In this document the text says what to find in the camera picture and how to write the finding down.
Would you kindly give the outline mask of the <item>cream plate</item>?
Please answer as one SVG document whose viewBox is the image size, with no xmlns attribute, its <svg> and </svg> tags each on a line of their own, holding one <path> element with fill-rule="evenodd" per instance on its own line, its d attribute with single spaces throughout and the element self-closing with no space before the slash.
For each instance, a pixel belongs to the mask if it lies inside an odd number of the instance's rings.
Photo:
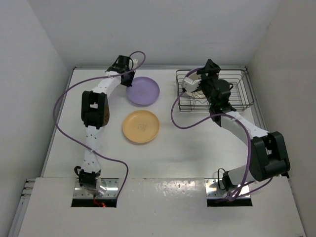
<svg viewBox="0 0 316 237">
<path fill-rule="evenodd" d="M 191 74 L 185 76 L 182 82 L 182 88 L 185 93 L 193 98 L 205 98 L 202 90 L 200 89 L 201 78 L 200 75 Z"/>
</svg>

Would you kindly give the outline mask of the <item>metal base plate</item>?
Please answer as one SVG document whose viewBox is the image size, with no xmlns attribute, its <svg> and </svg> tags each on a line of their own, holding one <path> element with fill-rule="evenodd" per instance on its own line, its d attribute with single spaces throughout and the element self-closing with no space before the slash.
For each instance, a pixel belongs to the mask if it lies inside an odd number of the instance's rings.
<svg viewBox="0 0 316 237">
<path fill-rule="evenodd" d="M 118 178 L 101 178 L 97 180 L 95 188 L 89 188 L 79 184 L 76 179 L 73 198 L 74 199 L 115 199 L 119 191 Z"/>
<path fill-rule="evenodd" d="M 205 192 L 207 199 L 225 199 L 227 198 L 227 191 L 220 190 L 218 187 L 217 179 L 205 179 Z M 250 188 L 248 185 L 245 185 L 238 196 L 238 198 L 251 198 L 251 194 L 249 194 Z"/>
</svg>

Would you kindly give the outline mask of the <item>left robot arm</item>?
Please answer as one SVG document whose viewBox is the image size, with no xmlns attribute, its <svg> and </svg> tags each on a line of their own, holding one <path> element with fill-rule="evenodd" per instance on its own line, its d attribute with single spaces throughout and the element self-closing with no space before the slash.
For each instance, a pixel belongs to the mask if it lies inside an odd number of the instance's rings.
<svg viewBox="0 0 316 237">
<path fill-rule="evenodd" d="M 135 72 L 127 72 L 137 66 L 137 59 L 120 55 L 106 70 L 106 78 L 92 90 L 82 93 L 81 120 L 86 131 L 85 145 L 89 149 L 85 150 L 83 164 L 76 167 L 75 172 L 79 178 L 79 185 L 93 196 L 100 196 L 102 193 L 101 164 L 96 152 L 99 151 L 104 128 L 110 119 L 109 96 L 118 85 L 132 86 Z"/>
</svg>

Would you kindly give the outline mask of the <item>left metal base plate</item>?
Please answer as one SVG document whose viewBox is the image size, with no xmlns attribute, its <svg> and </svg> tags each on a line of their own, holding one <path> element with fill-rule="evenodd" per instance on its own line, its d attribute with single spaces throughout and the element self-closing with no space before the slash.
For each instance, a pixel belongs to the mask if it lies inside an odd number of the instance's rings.
<svg viewBox="0 0 316 237">
<path fill-rule="evenodd" d="M 73 198 L 74 199 L 115 199 L 119 191 L 118 178 L 101 178 L 97 180 L 95 188 L 89 188 L 79 184 L 76 179 Z"/>
</svg>

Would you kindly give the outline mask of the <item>purple plate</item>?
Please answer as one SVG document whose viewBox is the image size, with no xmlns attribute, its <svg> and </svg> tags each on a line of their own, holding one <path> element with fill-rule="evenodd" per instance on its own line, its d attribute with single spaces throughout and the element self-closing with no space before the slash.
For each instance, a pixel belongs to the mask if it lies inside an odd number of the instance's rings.
<svg viewBox="0 0 316 237">
<path fill-rule="evenodd" d="M 189 72 L 187 72 L 187 74 L 185 75 L 184 79 L 190 79 L 190 80 L 200 80 L 201 79 L 201 75 L 198 75 L 197 72 L 199 70 L 202 70 L 202 68 L 196 68 L 196 69 L 192 69 Z"/>
<path fill-rule="evenodd" d="M 152 78 L 136 77 L 132 86 L 126 89 L 126 95 L 136 105 L 149 106 L 158 99 L 160 87 Z"/>
</svg>

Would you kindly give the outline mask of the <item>orange plate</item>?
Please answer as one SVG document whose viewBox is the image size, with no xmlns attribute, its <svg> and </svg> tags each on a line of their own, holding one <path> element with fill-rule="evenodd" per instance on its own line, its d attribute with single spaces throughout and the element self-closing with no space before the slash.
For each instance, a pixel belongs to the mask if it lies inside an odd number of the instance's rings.
<svg viewBox="0 0 316 237">
<path fill-rule="evenodd" d="M 159 133 L 160 122 L 157 116 L 147 110 L 130 113 L 122 124 L 125 137 L 137 144 L 144 144 L 155 139 Z"/>
</svg>

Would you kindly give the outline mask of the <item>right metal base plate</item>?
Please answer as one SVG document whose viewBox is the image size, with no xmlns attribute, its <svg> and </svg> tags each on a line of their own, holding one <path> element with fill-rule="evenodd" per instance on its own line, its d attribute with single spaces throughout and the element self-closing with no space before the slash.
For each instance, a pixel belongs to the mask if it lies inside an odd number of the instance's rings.
<svg viewBox="0 0 316 237">
<path fill-rule="evenodd" d="M 205 192 L 207 199 L 225 199 L 227 198 L 227 191 L 220 190 L 218 187 L 217 179 L 205 179 Z M 251 198 L 251 194 L 249 194 L 250 188 L 248 185 L 245 185 L 238 196 L 238 198 Z"/>
</svg>

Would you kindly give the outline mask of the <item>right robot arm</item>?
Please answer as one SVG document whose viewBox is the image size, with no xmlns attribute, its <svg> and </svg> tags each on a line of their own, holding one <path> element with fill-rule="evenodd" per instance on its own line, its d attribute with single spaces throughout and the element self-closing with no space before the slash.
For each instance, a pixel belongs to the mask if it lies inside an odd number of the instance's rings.
<svg viewBox="0 0 316 237">
<path fill-rule="evenodd" d="M 198 89 L 209 103 L 212 120 L 221 128 L 231 132 L 248 148 L 244 166 L 225 171 L 222 184 L 226 199 L 234 201 L 247 183 L 272 179 L 290 170 L 290 161 L 283 135 L 269 132 L 249 122 L 231 105 L 232 85 L 219 78 L 221 68 L 208 59 L 197 71 L 200 76 Z"/>
</svg>

